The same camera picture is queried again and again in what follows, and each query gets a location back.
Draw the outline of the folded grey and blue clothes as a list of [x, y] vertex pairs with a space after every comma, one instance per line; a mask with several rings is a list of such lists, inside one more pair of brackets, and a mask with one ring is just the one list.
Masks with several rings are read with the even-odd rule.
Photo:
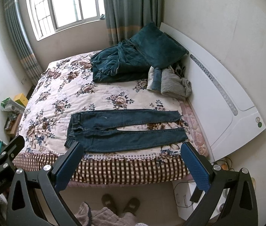
[[147, 90], [185, 101], [192, 94], [192, 84], [188, 79], [178, 76], [171, 66], [164, 69], [151, 67]]

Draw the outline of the yellow box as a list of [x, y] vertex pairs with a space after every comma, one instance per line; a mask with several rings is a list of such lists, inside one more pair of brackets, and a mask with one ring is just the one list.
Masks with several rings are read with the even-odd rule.
[[20, 104], [20, 105], [22, 105], [22, 106], [24, 106], [24, 107], [26, 107], [27, 104], [28, 104], [28, 99], [27, 99], [26, 96], [24, 96], [23, 93], [20, 93], [20, 94], [16, 95], [16, 96], [13, 98], [13, 100], [14, 100], [16, 103], [18, 103], [18, 104]]

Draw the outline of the right teal striped curtain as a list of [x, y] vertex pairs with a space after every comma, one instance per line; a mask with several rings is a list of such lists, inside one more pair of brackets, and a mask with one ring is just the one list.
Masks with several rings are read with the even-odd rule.
[[103, 0], [109, 45], [131, 38], [154, 22], [160, 27], [164, 0]]

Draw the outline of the window with white frame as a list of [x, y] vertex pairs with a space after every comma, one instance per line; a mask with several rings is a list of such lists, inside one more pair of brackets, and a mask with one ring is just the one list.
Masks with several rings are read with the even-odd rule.
[[105, 19], [103, 0], [26, 0], [39, 41], [70, 27]]

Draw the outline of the white nightstand box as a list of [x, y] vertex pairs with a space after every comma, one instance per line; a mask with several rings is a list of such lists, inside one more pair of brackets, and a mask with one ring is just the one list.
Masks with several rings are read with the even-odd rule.
[[[196, 183], [194, 181], [178, 180], [173, 181], [172, 185], [175, 202], [177, 205], [178, 216], [183, 220], [187, 220], [205, 196], [205, 192], [198, 191], [196, 189]], [[221, 210], [223, 209], [229, 191], [229, 189], [223, 190], [218, 204], [215, 207], [215, 210], [210, 219], [216, 219], [219, 216]]]

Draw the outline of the cluttered wooden side shelf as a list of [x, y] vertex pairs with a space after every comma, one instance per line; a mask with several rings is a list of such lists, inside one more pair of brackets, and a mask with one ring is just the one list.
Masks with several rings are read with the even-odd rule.
[[7, 114], [4, 131], [10, 138], [14, 138], [24, 114], [25, 106], [8, 97], [1, 101], [0, 108]]

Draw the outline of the dark blue denim jeans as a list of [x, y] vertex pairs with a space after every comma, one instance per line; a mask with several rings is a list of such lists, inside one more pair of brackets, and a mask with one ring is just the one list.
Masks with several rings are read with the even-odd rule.
[[183, 127], [146, 131], [118, 128], [181, 120], [178, 111], [151, 109], [96, 110], [71, 115], [65, 147], [77, 141], [85, 153], [114, 153], [170, 145], [187, 140]]

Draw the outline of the teal striped curtain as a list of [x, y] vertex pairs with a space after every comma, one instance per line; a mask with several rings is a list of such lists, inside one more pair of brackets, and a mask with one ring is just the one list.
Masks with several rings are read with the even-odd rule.
[[160, 27], [164, 0], [103, 0], [109, 45], [131, 38], [154, 22]]
[[3, 0], [3, 7], [6, 26], [19, 61], [32, 85], [36, 86], [43, 71], [28, 40], [20, 14], [19, 0]]

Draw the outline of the white bed headboard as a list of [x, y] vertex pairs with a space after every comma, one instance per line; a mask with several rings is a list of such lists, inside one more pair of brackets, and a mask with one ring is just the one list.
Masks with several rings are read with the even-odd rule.
[[160, 30], [188, 50], [183, 63], [191, 82], [188, 101], [205, 137], [211, 161], [220, 160], [260, 135], [265, 123], [233, 75], [206, 49], [175, 28]]

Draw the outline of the dark teal velvet pillow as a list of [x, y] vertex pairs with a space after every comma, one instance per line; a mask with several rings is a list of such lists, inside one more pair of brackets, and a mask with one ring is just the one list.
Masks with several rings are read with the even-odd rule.
[[130, 42], [153, 68], [167, 68], [189, 53], [180, 43], [162, 32], [154, 22], [150, 22], [132, 36]]

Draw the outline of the left teal striped curtain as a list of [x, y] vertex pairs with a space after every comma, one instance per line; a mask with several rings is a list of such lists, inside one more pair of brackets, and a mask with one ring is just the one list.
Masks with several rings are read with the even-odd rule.
[[43, 71], [28, 40], [20, 14], [19, 0], [3, 0], [3, 7], [6, 26], [19, 61], [32, 85], [36, 86]]

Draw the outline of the dark teal velvet blanket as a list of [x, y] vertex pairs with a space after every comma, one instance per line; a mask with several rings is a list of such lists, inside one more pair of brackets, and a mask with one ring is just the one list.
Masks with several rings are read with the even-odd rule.
[[93, 55], [90, 63], [95, 83], [146, 79], [150, 69], [150, 64], [129, 39]]

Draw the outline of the right brown slipper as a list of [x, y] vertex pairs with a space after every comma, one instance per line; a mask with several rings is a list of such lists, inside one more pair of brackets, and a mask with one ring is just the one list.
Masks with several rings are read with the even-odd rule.
[[140, 207], [140, 200], [136, 197], [131, 198], [123, 209], [123, 213], [132, 213], [136, 215]]

